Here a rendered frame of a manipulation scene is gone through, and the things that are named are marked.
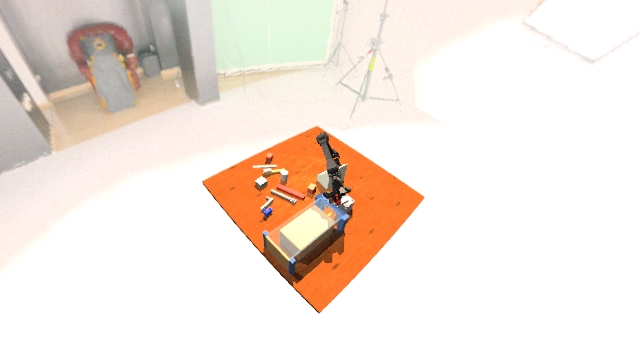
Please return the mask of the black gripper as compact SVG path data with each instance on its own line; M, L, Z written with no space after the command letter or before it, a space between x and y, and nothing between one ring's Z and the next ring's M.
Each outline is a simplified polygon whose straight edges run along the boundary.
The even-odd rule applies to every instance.
M348 186L344 186L343 188L348 188L348 190L349 190L349 191L348 191L348 193L350 193L350 192L351 192L351 188L349 188ZM329 192L329 191L323 192L323 196L324 196L326 199L333 198L333 200L334 200L334 202L335 202L335 204L336 204L336 203L337 203L337 200L336 200L336 198L337 198L336 194L337 194L337 193L335 193L335 188L334 188L334 187L333 187L332 191L333 191L333 192ZM343 196L342 196L342 197L343 197ZM341 201L342 197L339 197L339 196L338 196L338 198L339 198L339 200L340 200L340 201Z

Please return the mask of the white cylinder with grey end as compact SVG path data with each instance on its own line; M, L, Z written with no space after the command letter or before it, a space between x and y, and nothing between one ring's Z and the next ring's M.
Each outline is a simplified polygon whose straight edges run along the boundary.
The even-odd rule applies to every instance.
M278 195L278 196L280 196L280 197L282 197L282 198L284 198L284 199L289 200L289 201L290 201L291 203L293 203L293 204L295 204L295 203L297 202L297 200L296 200L296 199L294 199L294 198L290 198L290 197L287 197L287 196L285 196L285 195L283 195L283 194L281 194L281 193L278 193L278 192L274 191L273 189L271 190L271 192L272 192L272 193L274 193L274 194L276 194L276 195Z

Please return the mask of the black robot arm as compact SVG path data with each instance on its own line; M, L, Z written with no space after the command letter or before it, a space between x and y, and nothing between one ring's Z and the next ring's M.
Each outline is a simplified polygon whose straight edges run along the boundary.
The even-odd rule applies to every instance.
M319 133L316 136L317 136L316 141L322 147L324 156L326 158L326 161L327 161L326 170L327 170L329 179L332 178L333 187L335 188L335 193L337 193L339 197L346 196L349 190L348 188L343 188L343 185L342 185L340 166L342 166L343 164L341 165L339 161L339 158L341 157L335 149L332 149L330 143L328 142L329 135L326 132Z

